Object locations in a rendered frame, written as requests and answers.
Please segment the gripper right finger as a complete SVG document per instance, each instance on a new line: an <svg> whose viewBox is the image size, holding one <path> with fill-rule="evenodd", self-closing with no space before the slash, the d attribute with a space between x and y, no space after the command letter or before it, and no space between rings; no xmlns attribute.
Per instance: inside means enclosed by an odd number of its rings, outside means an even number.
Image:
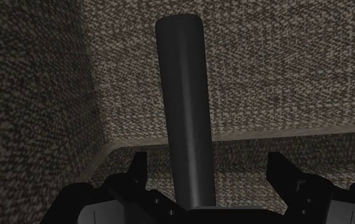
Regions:
<svg viewBox="0 0 355 224"><path fill-rule="evenodd" d="M355 182L341 188L276 151L268 153L266 179L287 205L289 224L355 224Z"/></svg>

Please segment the black remote control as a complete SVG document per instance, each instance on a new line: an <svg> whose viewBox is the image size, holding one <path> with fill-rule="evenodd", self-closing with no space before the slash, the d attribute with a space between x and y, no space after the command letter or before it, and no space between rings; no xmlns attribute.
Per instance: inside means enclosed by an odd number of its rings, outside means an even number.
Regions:
<svg viewBox="0 0 355 224"><path fill-rule="evenodd" d="M155 25L158 64L176 202L216 205L204 26L194 14Z"/></svg>

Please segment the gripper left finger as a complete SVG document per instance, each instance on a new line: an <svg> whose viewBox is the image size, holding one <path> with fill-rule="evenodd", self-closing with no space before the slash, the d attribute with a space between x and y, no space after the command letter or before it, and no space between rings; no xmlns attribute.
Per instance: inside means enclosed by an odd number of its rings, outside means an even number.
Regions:
<svg viewBox="0 0 355 224"><path fill-rule="evenodd" d="M95 188L73 183L61 189L41 224L178 224L178 205L147 190L147 153L135 153L127 172Z"/></svg>

